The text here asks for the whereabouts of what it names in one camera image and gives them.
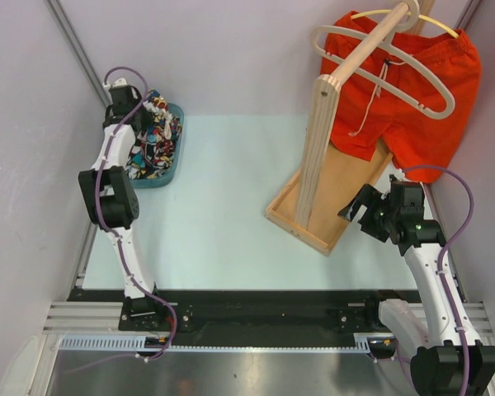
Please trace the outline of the orange shorts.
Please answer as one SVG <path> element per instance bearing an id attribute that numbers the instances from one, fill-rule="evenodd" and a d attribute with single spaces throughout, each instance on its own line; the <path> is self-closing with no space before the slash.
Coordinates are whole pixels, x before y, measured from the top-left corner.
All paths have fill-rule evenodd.
<path id="1" fill-rule="evenodd" d="M 394 166 L 415 182 L 432 184 L 449 167 L 464 138 L 479 92 L 483 66 L 479 52 L 462 29 L 435 36 L 399 32 L 391 44 L 427 68 L 450 92 L 455 107 L 445 118 L 446 99 L 407 61 L 376 48 L 360 68 L 415 100 L 411 105 L 375 82 L 353 73 L 343 84 L 330 143 L 340 152 L 370 161 L 383 141 Z"/>

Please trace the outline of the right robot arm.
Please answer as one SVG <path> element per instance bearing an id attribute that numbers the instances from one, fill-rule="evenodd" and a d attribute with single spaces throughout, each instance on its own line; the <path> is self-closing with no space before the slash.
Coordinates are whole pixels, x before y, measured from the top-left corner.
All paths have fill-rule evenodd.
<path id="1" fill-rule="evenodd" d="M 374 331 L 388 328 L 410 360 L 412 385 L 420 395 L 482 395 L 495 375 L 495 346 L 483 343 L 471 323 L 446 262 L 440 224 L 425 216 L 425 193 L 417 182 L 390 178 L 382 193 L 365 184 L 341 209 L 361 231 L 390 241 L 410 269 L 425 313 L 419 319 L 407 301 L 387 299 L 364 310 Z"/>

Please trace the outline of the yellow round hanger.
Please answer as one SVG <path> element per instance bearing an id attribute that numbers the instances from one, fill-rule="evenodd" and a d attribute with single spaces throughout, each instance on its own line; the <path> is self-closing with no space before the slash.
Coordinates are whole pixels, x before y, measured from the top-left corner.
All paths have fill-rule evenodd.
<path id="1" fill-rule="evenodd" d="M 370 16 L 374 16 L 374 15 L 386 15 L 388 13 L 390 13 L 389 9 L 378 9 L 378 10 L 372 10 L 372 11 L 368 11 L 368 12 L 358 12 L 356 14 L 351 15 L 351 19 L 354 20 L 357 18 L 370 17 Z M 448 27 L 444 23 L 442 23 L 438 20 L 435 20 L 429 16 L 420 15 L 418 17 L 418 21 L 424 21 L 427 23 L 431 23 L 432 25 L 437 26 L 438 28 L 440 28 L 441 30 L 443 30 L 444 32 L 446 32 L 447 34 L 452 36 L 453 38 L 459 37 L 459 34 L 454 29 Z"/>

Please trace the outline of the beige wooden hanger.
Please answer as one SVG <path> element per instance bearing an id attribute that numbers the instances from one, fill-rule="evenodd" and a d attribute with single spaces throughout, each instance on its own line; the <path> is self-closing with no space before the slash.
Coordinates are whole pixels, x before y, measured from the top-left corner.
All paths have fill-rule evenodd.
<path id="1" fill-rule="evenodd" d="M 335 93 L 339 94 L 347 80 L 356 74 L 372 82 L 376 87 L 380 87 L 381 90 L 390 92 L 426 117 L 433 120 L 443 120 L 449 117 L 455 109 L 455 98 L 450 89 L 413 55 L 392 44 L 396 33 L 406 31 L 416 23 L 420 16 L 419 4 L 416 1 L 394 1 L 393 5 L 390 13 L 386 14 L 385 18 L 378 22 L 368 34 L 341 26 L 317 26 L 313 29 L 309 37 L 313 51 L 337 65 L 332 73 L 322 75 L 321 79 L 331 84 Z M 342 58 L 318 44 L 318 37 L 322 33 L 351 37 L 359 40 L 360 43 L 346 58 Z M 383 61 L 382 71 L 379 74 L 373 74 L 363 69 L 362 64 L 377 49 L 384 51 L 388 57 Z M 434 111 L 423 102 L 387 82 L 386 74 L 394 65 L 408 66 L 425 78 L 442 97 L 445 109 Z"/>

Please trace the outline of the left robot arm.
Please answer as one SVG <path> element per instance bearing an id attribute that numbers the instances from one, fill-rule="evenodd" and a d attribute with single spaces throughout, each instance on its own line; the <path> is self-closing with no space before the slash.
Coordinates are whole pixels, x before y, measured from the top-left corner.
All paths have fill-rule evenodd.
<path id="1" fill-rule="evenodd" d="M 138 319 L 147 329 L 160 328 L 165 308 L 151 298 L 155 283 L 145 268 L 133 222 L 139 217 L 139 200 L 126 171 L 136 129 L 143 124 L 143 97 L 123 78 L 106 89 L 111 104 L 106 108 L 104 140 L 96 161 L 78 174 L 88 216 L 105 233 L 119 259 L 125 300 L 121 320 Z"/>

